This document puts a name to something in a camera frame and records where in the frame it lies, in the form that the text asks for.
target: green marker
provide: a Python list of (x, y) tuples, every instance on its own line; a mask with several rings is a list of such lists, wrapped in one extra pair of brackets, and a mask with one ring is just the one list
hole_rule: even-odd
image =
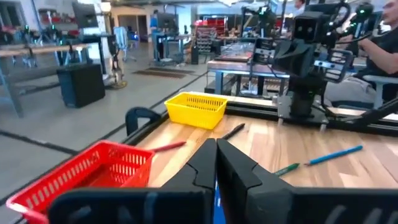
[(299, 163), (295, 163), (295, 164), (289, 165), (288, 167), (285, 167), (285, 168), (283, 168), (283, 169), (281, 169), (281, 170), (278, 170), (278, 171), (275, 172), (274, 174), (275, 174), (276, 176), (280, 177), (280, 176), (282, 176), (282, 175), (284, 175), (284, 174), (287, 174), (288, 172), (290, 172), (290, 171), (292, 171), (292, 170), (297, 169), (297, 168), (299, 167), (299, 165), (300, 165)]

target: storage rack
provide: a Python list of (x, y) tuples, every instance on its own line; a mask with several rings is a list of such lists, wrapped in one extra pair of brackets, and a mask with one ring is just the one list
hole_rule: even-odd
[(209, 54), (211, 44), (217, 37), (217, 30), (215, 27), (198, 26), (196, 33), (197, 47), (199, 54)]
[(207, 17), (207, 26), (209, 27), (215, 27), (217, 30), (217, 35), (218, 36), (224, 36), (225, 32), (225, 16), (222, 17)]

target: red marker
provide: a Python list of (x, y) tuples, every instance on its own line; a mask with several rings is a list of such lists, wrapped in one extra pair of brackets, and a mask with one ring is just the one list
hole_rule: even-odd
[(166, 151), (166, 150), (169, 150), (169, 149), (174, 149), (176, 147), (183, 146), (183, 145), (185, 145), (185, 143), (187, 143), (187, 142), (185, 142), (185, 141), (176, 142), (176, 143), (168, 144), (166, 146), (160, 146), (160, 147), (157, 147), (155, 149), (151, 149), (151, 151), (162, 152), (162, 151)]

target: plastic basket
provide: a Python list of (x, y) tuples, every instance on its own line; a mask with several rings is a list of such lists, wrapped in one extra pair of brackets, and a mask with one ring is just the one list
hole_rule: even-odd
[(100, 141), (10, 197), (7, 207), (30, 224), (48, 223), (46, 211), (64, 192), (79, 187), (145, 187), (154, 152)]
[(214, 96), (180, 93), (165, 104), (171, 121), (213, 129), (223, 118), (226, 102)]

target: black case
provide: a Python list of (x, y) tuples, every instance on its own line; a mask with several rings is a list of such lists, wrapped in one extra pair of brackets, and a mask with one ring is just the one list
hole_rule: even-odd
[(73, 65), (57, 74), (66, 107), (81, 108), (105, 97), (101, 65)]
[(191, 64), (199, 64), (199, 48), (197, 46), (191, 48)]

